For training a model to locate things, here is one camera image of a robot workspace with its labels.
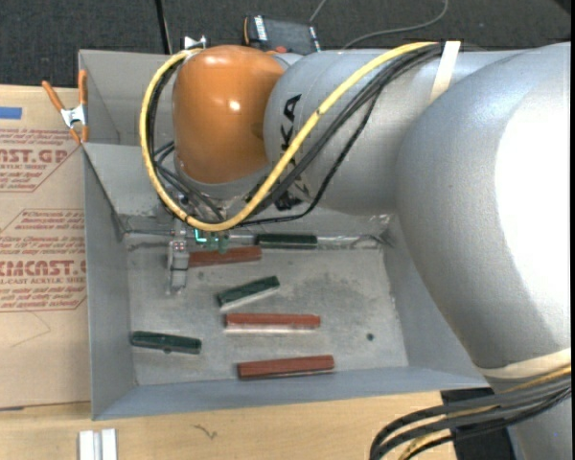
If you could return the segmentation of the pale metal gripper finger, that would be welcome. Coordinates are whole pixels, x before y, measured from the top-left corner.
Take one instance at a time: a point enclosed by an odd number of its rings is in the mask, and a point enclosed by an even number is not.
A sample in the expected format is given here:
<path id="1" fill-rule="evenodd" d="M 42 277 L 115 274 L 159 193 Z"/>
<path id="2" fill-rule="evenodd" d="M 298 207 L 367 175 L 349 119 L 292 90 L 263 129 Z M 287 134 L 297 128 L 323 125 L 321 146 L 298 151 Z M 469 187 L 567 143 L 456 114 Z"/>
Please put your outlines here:
<path id="1" fill-rule="evenodd" d="M 168 268 L 170 271 L 186 271 L 190 253 L 186 240 L 171 240 L 168 246 Z"/>
<path id="2" fill-rule="evenodd" d="M 170 296 L 180 294 L 187 286 L 188 270 L 172 268 L 168 273 L 166 293 Z"/>

